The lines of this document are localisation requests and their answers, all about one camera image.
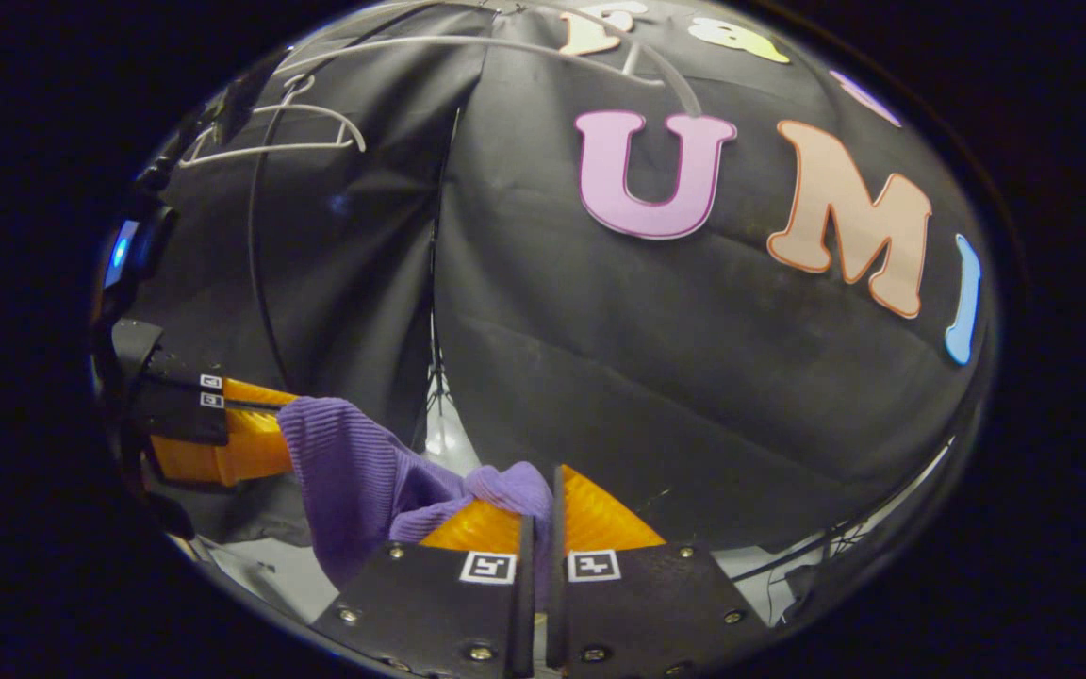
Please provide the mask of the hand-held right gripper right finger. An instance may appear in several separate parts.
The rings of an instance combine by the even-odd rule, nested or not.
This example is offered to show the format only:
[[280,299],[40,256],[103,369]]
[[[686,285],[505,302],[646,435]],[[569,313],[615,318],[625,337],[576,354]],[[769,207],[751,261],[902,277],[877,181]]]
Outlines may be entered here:
[[554,470],[548,663],[564,675],[708,675],[759,652],[760,614],[714,558]]

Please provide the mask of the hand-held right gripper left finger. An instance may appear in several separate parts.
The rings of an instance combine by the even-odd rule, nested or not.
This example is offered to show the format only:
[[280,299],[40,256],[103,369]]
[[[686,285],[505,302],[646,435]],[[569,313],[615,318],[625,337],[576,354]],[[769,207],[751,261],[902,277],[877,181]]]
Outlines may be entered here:
[[417,542],[390,540],[313,628],[408,678],[529,678],[535,521],[473,500]]

